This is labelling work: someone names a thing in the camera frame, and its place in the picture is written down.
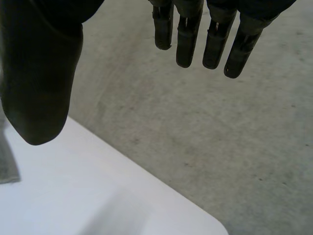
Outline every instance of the finger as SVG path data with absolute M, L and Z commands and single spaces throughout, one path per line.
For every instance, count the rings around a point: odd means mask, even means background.
M 171 0 L 150 0 L 150 2 L 153 5 L 156 47 L 167 50 L 172 43 L 174 4 Z
M 174 4 L 180 14 L 176 62 L 187 68 L 191 65 L 196 47 L 203 0 L 174 0 Z
M 207 0 L 211 22 L 207 31 L 202 63 L 208 69 L 216 69 L 221 60 L 237 13 L 234 3 L 233 0 Z
M 62 31 L 31 1 L 0 0 L 0 93 L 3 110 L 30 144 L 54 139 L 67 118 L 81 24 Z
M 227 77 L 236 78 L 241 74 L 263 29 L 294 2 L 295 0 L 239 1 L 240 25 L 224 68 Z

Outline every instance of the white surface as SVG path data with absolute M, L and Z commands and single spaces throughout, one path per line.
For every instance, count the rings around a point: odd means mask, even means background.
M 3 235 L 227 235 L 222 224 L 72 119 L 31 146 L 5 130 L 22 176 L 0 186 Z

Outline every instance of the gray floor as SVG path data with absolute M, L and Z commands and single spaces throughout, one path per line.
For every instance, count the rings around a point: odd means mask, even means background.
M 106 0 L 84 24 L 70 115 L 219 219 L 230 235 L 313 233 L 313 4 L 268 27 L 241 77 L 154 46 L 144 0 Z

